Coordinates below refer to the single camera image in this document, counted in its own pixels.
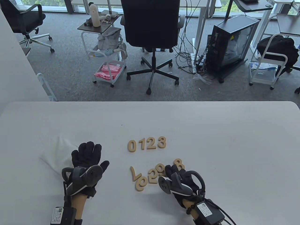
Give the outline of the person's right hand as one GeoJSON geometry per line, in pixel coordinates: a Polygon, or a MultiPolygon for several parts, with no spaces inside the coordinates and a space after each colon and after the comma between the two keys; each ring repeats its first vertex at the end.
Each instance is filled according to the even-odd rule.
{"type": "Polygon", "coordinates": [[[166,183],[169,192],[173,194],[179,205],[185,209],[205,197],[205,181],[195,171],[178,169],[176,165],[166,165],[166,183]]]}

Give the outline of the person's left hand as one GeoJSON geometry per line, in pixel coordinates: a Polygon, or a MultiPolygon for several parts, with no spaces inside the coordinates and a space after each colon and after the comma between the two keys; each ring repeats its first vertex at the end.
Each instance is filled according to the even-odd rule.
{"type": "Polygon", "coordinates": [[[110,162],[100,163],[102,146],[92,141],[82,143],[77,150],[72,151],[73,167],[63,168],[61,171],[64,180],[64,198],[76,194],[94,197],[96,185],[102,178],[110,162]]]}

